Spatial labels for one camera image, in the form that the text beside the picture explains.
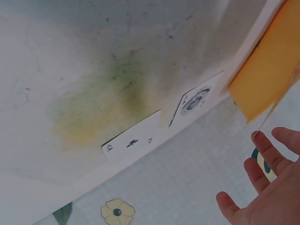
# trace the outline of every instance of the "finger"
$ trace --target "finger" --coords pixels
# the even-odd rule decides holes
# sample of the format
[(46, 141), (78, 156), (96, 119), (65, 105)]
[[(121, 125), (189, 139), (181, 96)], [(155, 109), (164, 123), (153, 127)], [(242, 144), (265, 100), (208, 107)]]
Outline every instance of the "finger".
[(270, 184), (270, 181), (268, 180), (266, 175), (264, 175), (257, 161), (254, 158), (248, 158), (244, 162), (244, 168), (258, 194), (263, 192), (264, 189)]
[(263, 132), (258, 132), (254, 137), (252, 134), (253, 143), (261, 153), (262, 157), (266, 160), (268, 165), (278, 176), (288, 165), (292, 163), (291, 160), (286, 159), (280, 152), (272, 145), (269, 139), (264, 135)]
[(289, 150), (300, 155), (300, 131), (277, 127), (272, 130), (272, 135)]
[(222, 191), (218, 193), (216, 200), (223, 216), (233, 225), (235, 221), (234, 215), (240, 210), (240, 208), (226, 192)]

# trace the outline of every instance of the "mold stain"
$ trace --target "mold stain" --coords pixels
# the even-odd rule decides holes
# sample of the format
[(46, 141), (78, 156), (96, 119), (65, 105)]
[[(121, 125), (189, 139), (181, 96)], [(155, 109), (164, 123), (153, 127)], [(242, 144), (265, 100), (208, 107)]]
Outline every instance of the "mold stain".
[(52, 131), (65, 143), (103, 144), (152, 113), (143, 101), (143, 68), (135, 51), (115, 55), (104, 72), (82, 77), (79, 88), (51, 102)]

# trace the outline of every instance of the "hand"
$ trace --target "hand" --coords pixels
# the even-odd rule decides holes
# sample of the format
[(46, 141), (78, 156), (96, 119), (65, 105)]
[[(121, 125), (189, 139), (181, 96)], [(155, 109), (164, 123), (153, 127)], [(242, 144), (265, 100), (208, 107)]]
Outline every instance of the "hand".
[[(277, 127), (272, 135), (300, 155), (299, 131)], [(283, 157), (262, 132), (253, 142), (277, 178), (270, 183), (256, 160), (247, 159), (244, 167), (258, 196), (240, 209), (226, 192), (220, 192), (216, 199), (222, 214), (232, 225), (300, 225), (300, 160)]]

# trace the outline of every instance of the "dirty white surface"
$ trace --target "dirty white surface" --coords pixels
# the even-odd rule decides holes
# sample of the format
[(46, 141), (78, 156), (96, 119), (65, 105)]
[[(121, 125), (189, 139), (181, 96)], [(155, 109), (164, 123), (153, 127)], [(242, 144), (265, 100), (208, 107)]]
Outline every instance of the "dirty white surface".
[[(222, 90), (280, 2), (0, 0), (0, 222), (32, 224), (133, 164), (221, 102), (227, 96)], [(127, 10), (116, 13), (123, 8)], [(135, 64), (136, 56), (145, 66), (145, 88), (135, 95), (140, 96), (138, 103), (145, 103), (140, 114), (133, 110), (136, 105), (123, 105), (124, 95), (115, 95), (115, 88), (123, 88), (122, 79), (102, 89), (104, 72), (111, 75), (111, 66), (122, 65), (127, 57)], [(205, 110), (169, 129), (182, 95), (221, 71)], [(103, 111), (94, 107), (95, 94), (102, 97), (97, 103), (104, 103)], [(57, 111), (53, 101), (61, 107)], [(100, 146), (159, 109), (157, 145), (109, 164)], [(90, 145), (76, 145), (92, 137), (89, 126), (75, 130), (75, 136), (68, 130), (78, 114), (87, 115), (83, 118), (92, 131), (96, 126)], [(107, 124), (102, 127), (99, 121)]]

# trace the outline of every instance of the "green leaf decal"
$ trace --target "green leaf decal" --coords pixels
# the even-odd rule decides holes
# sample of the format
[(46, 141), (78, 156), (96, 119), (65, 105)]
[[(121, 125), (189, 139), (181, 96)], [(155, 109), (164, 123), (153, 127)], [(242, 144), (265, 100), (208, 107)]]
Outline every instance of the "green leaf decal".
[(61, 209), (53, 213), (59, 225), (67, 225), (67, 222), (72, 213), (72, 208), (73, 208), (73, 203), (71, 202), (68, 205), (62, 207)]

